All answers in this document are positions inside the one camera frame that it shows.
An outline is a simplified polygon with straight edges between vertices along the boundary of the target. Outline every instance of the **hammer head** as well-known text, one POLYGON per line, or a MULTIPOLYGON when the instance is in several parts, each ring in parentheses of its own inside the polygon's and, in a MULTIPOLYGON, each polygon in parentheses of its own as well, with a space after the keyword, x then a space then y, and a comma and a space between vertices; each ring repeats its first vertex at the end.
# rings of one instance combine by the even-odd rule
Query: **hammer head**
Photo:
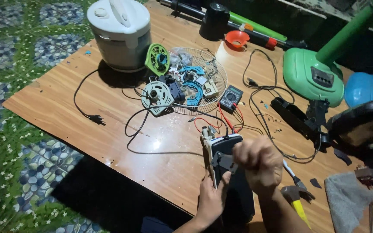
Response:
POLYGON ((306 199, 307 201, 315 199, 314 195, 311 194, 309 191, 295 185, 285 186, 280 190, 280 192, 288 202, 300 200, 300 197, 306 199))

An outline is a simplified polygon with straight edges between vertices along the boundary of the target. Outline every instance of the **person's hand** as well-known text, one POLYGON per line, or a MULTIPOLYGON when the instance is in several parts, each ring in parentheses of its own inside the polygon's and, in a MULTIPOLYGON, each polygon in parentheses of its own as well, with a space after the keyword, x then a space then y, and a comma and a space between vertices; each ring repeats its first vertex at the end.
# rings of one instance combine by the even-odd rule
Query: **person's hand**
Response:
POLYGON ((225 172, 218 188, 215 189, 207 167, 204 180, 199 187, 199 206, 195 219, 203 228, 209 227, 222 213, 225 207, 231 172, 225 172))
POLYGON ((283 156, 265 137, 243 140, 232 149, 234 161, 245 169, 250 188, 257 195, 272 195, 281 182, 283 156))

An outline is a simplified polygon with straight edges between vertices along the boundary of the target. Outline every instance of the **green pole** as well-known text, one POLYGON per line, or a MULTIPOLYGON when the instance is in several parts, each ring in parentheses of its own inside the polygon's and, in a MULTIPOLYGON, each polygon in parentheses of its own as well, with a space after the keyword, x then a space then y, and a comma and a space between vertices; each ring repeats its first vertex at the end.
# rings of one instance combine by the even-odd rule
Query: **green pole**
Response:
POLYGON ((327 65, 338 59, 362 32, 373 26, 373 6, 368 5, 316 54, 316 59, 327 65))
POLYGON ((287 40, 287 37, 283 36, 282 34, 277 33, 277 32, 275 32, 271 29, 268 29, 263 25, 260 25, 260 24, 254 22, 254 21, 251 21, 247 18, 244 18, 243 16, 238 15, 238 14, 236 14, 234 12, 231 12, 231 11, 230 11, 230 20, 234 23, 237 23, 237 24, 245 24, 245 23, 250 24, 254 28, 255 31, 258 31, 258 32, 260 32, 264 35, 268 35, 270 37, 273 37, 276 40, 281 40, 281 41, 287 40))

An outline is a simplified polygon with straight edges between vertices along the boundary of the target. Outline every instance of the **wood grain surface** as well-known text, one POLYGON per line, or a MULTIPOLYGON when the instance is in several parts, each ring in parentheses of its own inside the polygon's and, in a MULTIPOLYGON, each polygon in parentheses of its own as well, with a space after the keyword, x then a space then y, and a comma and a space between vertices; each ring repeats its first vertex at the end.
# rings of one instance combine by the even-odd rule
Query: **wood grain surface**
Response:
MULTIPOLYGON (((181 17, 174 18, 171 15, 171 9, 157 2, 148 2, 146 7, 151 15, 153 42, 160 42, 165 48, 208 48, 216 53, 217 60, 227 72, 228 83, 244 91, 242 101, 245 106, 239 105, 239 107, 244 115, 245 124, 262 130, 261 119, 257 119, 250 110, 249 97, 252 90, 242 83, 243 71, 251 51, 255 48, 262 49, 277 66, 278 86, 287 88, 282 78, 283 51, 278 48, 270 51, 249 44, 246 51, 235 52, 222 41, 210 42, 201 38, 198 33, 198 24, 181 17)), ((14 94, 3 105, 42 130, 67 141, 179 208, 195 214, 199 184, 205 174, 205 167, 199 132, 195 129, 193 122, 188 122, 191 116, 177 113, 161 117, 150 115, 130 146, 136 153, 127 150, 126 144, 130 138, 124 134, 125 124, 132 114, 143 109, 139 100, 125 96, 137 98, 133 89, 111 88, 101 80, 97 72, 84 82, 77 94, 77 103, 85 113, 101 115, 106 121, 105 126, 97 125, 85 118, 73 103, 73 94, 80 81, 88 73, 96 70, 100 62, 99 49, 96 41, 92 40, 31 85, 14 94), (84 55, 87 50, 91 51, 90 55, 84 55)), ((344 73, 345 77, 348 77, 351 72, 344 69, 344 73)), ((261 53, 254 54, 245 76, 251 77, 259 85, 274 84, 272 65, 261 53)), ((287 93, 279 92, 285 99, 291 99, 287 93)), ((295 104, 302 111, 306 111, 308 101, 297 95, 295 98, 295 104)), ((313 154, 314 148, 311 141, 295 132, 280 119, 272 108, 266 109, 260 103, 263 101, 269 104, 272 99, 273 96, 267 91, 254 96, 256 104, 266 118, 270 119, 267 121, 270 130, 274 132, 276 129, 282 129, 280 133, 272 133, 277 146, 298 157, 313 154)), ((345 109, 347 109, 345 102, 336 108, 330 108, 327 118, 345 109)), ((238 124, 233 116, 227 117, 233 124, 238 124)), ((130 122, 128 134, 134 133, 140 127, 143 118, 142 113, 130 122)), ((215 120, 205 116, 204 118, 216 124, 215 120)), ((202 127, 205 123, 197 121, 197 125, 202 127)), ((259 135, 250 129, 244 129, 240 134, 245 139, 259 135)), ((355 158, 351 159, 353 164, 348 167, 336 158, 333 149, 330 148, 326 154, 319 152, 314 161, 309 164, 302 165, 288 161, 296 175, 316 196, 311 204, 302 201, 310 225, 315 232, 334 232, 334 228, 324 188, 313 187, 309 180, 316 178, 324 187, 326 177, 335 173, 353 171, 358 164, 363 164, 355 158)), ((280 187, 287 185, 294 185, 294 183, 284 172, 280 187)), ((259 222, 262 221, 262 216, 256 196, 254 200, 256 215, 250 229, 260 231, 262 224, 259 222)), ((369 232, 368 219, 365 211, 361 225, 355 232, 369 232)))

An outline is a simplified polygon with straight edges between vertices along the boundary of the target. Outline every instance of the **white rice cooker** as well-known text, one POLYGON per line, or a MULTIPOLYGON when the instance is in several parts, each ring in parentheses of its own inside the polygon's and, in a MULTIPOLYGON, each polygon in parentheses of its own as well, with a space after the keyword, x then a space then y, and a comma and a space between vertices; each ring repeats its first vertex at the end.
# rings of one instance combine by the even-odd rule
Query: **white rice cooker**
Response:
POLYGON ((152 42, 145 6, 135 0, 99 0, 87 10, 87 18, 107 65, 122 72, 145 67, 152 42))

